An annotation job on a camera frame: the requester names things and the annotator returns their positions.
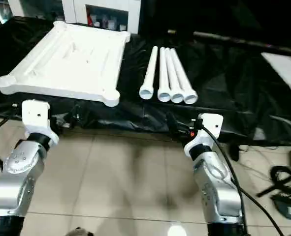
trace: black plastic sheet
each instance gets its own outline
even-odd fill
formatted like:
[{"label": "black plastic sheet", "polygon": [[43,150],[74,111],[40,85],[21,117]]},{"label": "black plastic sheet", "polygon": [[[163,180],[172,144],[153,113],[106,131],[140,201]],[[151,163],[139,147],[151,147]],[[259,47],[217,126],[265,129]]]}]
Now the black plastic sheet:
[{"label": "black plastic sheet", "polygon": [[[1,26],[0,76],[9,73],[52,27],[51,22],[20,17]],[[199,95],[196,104],[157,100],[159,65],[153,98],[142,100],[139,97],[154,45],[176,48]],[[133,35],[126,45],[117,90],[121,94],[120,103],[113,108],[79,99],[28,93],[3,95],[1,92],[0,104],[38,99],[48,101],[51,114],[62,122],[85,129],[115,128],[154,133],[168,133],[167,113],[173,114],[180,130],[186,130],[191,118],[199,113],[218,113],[224,116],[222,142],[291,145],[291,89],[258,50],[170,36]],[[6,117],[11,109],[1,106],[0,117]]]}]

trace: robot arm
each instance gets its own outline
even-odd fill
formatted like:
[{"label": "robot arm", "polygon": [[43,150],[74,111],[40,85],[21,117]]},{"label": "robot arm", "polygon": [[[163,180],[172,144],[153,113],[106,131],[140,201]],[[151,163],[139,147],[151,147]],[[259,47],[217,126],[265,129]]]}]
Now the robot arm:
[{"label": "robot arm", "polygon": [[18,236],[33,190],[44,169],[47,151],[59,137],[51,130],[49,104],[27,100],[22,104],[27,140],[19,141],[3,163],[0,175],[0,236]]},{"label": "robot arm", "polygon": [[[201,114],[198,118],[218,138],[223,117],[218,114]],[[184,152],[193,160],[194,179],[201,190],[209,235],[243,236],[241,200],[231,182],[230,171],[212,151],[213,139],[204,130],[198,130],[197,134],[194,127],[191,130],[194,138],[185,145]]]}]

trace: white plastic tray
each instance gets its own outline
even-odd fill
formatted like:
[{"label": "white plastic tray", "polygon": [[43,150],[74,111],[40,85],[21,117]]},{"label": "white plastic tray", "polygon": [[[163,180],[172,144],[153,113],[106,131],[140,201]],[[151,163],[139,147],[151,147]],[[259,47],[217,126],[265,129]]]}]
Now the white plastic tray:
[{"label": "white plastic tray", "polygon": [[3,94],[29,92],[119,103],[116,90],[130,33],[54,22],[54,27],[8,74]]}]

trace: white board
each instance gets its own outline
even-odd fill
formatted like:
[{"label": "white board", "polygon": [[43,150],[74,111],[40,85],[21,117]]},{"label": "white board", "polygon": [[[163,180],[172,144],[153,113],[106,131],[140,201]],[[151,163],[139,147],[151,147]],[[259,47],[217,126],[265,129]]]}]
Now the white board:
[{"label": "white board", "polygon": [[291,88],[291,57],[272,53],[261,54]]}]

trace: pvc pipe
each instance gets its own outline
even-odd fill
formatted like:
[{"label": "pvc pipe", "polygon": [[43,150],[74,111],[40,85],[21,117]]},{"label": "pvc pipe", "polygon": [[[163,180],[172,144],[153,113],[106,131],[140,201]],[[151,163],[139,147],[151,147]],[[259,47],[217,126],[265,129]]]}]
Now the pvc pipe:
[{"label": "pvc pipe", "polygon": [[165,56],[166,56],[166,63],[167,63],[167,71],[168,71],[168,78],[170,84],[170,100],[174,103],[180,103],[184,100],[183,91],[180,88],[176,70],[174,67],[174,63],[171,58],[170,49],[165,49]]},{"label": "pvc pipe", "polygon": [[170,88],[164,47],[160,49],[160,88],[157,97],[161,102],[168,102],[170,100]]},{"label": "pvc pipe", "polygon": [[153,96],[153,92],[154,92],[153,81],[154,81],[154,74],[155,74],[155,67],[156,67],[156,60],[157,60],[157,52],[158,52],[158,47],[154,46],[152,49],[149,65],[147,66],[145,79],[139,91],[140,97],[143,99],[150,99]]},{"label": "pvc pipe", "polygon": [[189,79],[185,73],[185,70],[179,60],[179,57],[176,53],[176,50],[173,48],[170,50],[171,51],[171,57],[174,62],[174,66],[176,69],[176,73],[178,76],[178,80],[180,83],[180,87],[183,90],[183,95],[184,95],[184,101],[186,104],[193,104],[198,100],[198,95],[196,91],[193,90],[191,87],[191,84],[189,82]]}]

